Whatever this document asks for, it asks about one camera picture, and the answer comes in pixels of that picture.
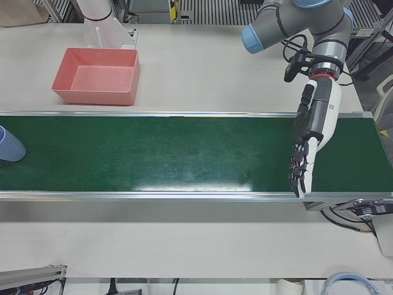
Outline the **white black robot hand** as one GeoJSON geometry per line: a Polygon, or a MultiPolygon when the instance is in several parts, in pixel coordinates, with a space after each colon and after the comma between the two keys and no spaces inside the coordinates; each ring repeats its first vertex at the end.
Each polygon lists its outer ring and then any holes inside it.
{"type": "Polygon", "coordinates": [[[289,185],[302,199],[311,193],[316,154],[330,141],[337,125],[341,88],[327,74],[314,75],[305,85],[292,127],[289,185]]]}

